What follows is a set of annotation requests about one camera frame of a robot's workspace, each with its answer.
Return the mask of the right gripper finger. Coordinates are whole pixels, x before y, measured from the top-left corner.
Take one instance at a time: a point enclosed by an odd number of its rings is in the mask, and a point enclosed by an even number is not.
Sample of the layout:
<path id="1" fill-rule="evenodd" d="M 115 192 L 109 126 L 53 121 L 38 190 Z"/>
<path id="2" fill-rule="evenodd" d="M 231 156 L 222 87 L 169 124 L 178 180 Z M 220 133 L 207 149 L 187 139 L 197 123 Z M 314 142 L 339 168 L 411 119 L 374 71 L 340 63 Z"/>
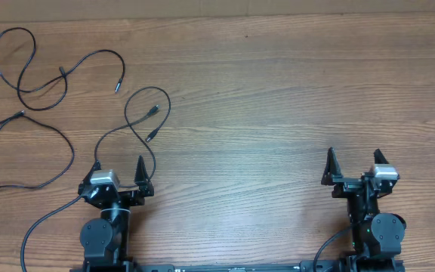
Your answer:
<path id="1" fill-rule="evenodd" d="M 327 152 L 325 169 L 322 175 L 321 185 L 332 186 L 336 180 L 342 179 L 341 167 L 337 161 L 335 149 L 330 147 Z"/>
<path id="2" fill-rule="evenodd" d="M 387 159 L 385 158 L 384 154 L 381 152 L 380 149 L 376 149 L 373 155 L 374 155 L 374 164 L 379 164 L 379 165 L 388 164 Z"/>

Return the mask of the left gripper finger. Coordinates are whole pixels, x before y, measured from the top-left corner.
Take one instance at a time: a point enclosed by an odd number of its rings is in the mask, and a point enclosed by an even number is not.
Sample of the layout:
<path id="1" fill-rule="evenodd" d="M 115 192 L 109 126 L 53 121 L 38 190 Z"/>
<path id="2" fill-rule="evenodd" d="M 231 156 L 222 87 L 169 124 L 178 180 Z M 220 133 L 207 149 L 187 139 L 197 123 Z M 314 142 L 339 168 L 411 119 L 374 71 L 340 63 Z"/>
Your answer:
<path id="1" fill-rule="evenodd" d="M 134 183 L 143 197 L 154 196 L 154 187 L 147 173 L 142 156 L 139 156 L 137 161 Z"/>
<path id="2" fill-rule="evenodd" d="M 99 171 L 101 170 L 101 164 L 99 160 L 95 160 L 94 164 L 92 165 L 90 171 L 86 174 L 86 176 L 83 178 L 80 187 L 84 187 L 88 184 L 90 184 L 90 180 L 92 175 L 94 174 L 95 171 Z"/>

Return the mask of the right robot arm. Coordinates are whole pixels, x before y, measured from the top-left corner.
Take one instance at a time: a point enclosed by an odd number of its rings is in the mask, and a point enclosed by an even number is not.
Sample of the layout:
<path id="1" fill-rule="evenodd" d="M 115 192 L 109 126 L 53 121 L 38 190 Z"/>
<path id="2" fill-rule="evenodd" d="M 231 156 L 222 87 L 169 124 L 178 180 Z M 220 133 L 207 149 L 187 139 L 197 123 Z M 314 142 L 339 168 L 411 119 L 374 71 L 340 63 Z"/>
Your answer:
<path id="1" fill-rule="evenodd" d="M 374 164 L 358 178 L 342 175 L 335 150 L 327 152 L 321 184 L 332 186 L 332 197 L 347 201 L 350 226 L 325 241 L 314 256 L 312 268 L 318 270 L 319 257 L 337 238 L 351 233 L 352 252 L 345 252 L 331 264 L 322 267 L 328 271 L 404 271 L 404 265 L 395 257 L 402 251 L 401 242 L 406 232 L 406 221 L 394 213 L 382 213 L 378 200 L 392 194 L 400 179 L 396 168 L 383 153 L 374 151 Z"/>

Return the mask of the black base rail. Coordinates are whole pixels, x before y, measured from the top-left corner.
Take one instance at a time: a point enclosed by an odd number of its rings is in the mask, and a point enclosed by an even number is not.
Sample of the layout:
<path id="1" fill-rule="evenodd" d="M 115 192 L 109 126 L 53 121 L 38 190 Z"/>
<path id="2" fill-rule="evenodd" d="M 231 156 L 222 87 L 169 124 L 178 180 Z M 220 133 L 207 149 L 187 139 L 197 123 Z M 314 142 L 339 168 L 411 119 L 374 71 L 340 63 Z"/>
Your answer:
<path id="1" fill-rule="evenodd" d="M 355 268 L 347 267 L 339 260 L 320 260 L 313 265 L 313 261 L 301 261 L 298 264 L 228 264 L 228 265 L 201 265 L 201 266 L 174 266 L 171 264 L 141 265 L 143 272 L 345 272 L 345 271 L 399 271 L 406 269 L 401 261 L 395 265 L 387 262 L 361 261 Z"/>

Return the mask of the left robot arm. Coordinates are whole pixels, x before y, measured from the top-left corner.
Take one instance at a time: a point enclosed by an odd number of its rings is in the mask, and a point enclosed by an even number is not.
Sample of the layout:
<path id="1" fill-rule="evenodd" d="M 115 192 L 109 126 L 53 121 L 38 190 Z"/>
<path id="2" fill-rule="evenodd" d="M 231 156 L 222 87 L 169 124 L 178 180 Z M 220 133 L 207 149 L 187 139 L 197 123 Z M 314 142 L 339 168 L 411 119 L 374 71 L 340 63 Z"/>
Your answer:
<path id="1" fill-rule="evenodd" d="M 80 243 L 84 248 L 81 271 L 142 271 L 128 256 L 131 207 L 143 206 L 154 195 L 154 187 L 142 157 L 134 176 L 135 190 L 121 191 L 117 174 L 103 170 L 99 162 L 79 185 L 78 194 L 86 203 L 100 210 L 98 218 L 82 227 Z"/>

